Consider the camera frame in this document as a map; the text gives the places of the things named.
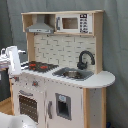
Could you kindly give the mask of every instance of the knob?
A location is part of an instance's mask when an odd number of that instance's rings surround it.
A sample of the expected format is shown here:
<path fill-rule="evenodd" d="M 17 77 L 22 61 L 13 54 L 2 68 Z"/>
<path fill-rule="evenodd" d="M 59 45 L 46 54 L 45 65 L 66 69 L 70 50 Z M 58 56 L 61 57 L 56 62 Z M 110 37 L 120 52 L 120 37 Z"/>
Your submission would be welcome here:
<path fill-rule="evenodd" d="M 33 81 L 32 86 L 37 87 L 38 86 L 38 82 L 37 81 Z"/>

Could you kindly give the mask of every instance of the floor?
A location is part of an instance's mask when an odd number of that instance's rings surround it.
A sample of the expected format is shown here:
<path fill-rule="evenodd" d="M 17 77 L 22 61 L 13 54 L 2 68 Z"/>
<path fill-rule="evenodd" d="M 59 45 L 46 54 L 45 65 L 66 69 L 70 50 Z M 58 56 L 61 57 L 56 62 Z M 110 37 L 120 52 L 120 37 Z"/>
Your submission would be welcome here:
<path fill-rule="evenodd" d="M 0 102 L 0 112 L 8 114 L 8 115 L 12 115 L 11 98 L 8 98 Z"/>

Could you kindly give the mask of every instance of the cabinet door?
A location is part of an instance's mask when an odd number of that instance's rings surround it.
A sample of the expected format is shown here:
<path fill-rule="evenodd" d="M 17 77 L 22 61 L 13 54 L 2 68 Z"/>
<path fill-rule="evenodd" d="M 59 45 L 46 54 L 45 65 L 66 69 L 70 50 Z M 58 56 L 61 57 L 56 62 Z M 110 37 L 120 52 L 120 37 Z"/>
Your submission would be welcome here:
<path fill-rule="evenodd" d="M 54 81 L 47 85 L 47 128 L 83 128 L 83 90 Z"/>
<path fill-rule="evenodd" d="M 28 115 L 35 121 L 38 128 L 45 127 L 43 93 L 14 84 L 13 101 L 16 116 L 20 114 Z"/>

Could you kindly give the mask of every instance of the toy stovetop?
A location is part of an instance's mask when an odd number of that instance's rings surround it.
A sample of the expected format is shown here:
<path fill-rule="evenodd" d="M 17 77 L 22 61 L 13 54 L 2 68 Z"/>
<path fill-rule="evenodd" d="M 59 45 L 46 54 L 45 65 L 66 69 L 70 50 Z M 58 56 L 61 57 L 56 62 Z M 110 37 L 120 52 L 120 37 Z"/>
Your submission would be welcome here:
<path fill-rule="evenodd" d="M 47 64 L 47 63 L 41 63 L 36 61 L 31 61 L 29 63 L 23 64 L 21 67 L 28 66 L 25 69 L 35 71 L 35 72 L 48 72 L 54 68 L 57 68 L 58 65 L 53 64 Z"/>

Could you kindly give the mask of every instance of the kitchen backsplash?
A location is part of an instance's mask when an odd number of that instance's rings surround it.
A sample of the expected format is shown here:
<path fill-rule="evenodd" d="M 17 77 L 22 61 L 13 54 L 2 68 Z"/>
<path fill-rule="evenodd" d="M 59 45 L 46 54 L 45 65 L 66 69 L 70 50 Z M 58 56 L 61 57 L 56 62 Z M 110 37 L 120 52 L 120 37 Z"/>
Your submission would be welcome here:
<path fill-rule="evenodd" d="M 88 50 L 95 57 L 95 44 L 95 37 L 39 34 L 34 36 L 35 58 L 38 62 L 77 68 L 82 51 Z M 88 70 L 95 70 L 88 55 L 83 55 L 83 62 L 88 62 Z"/>

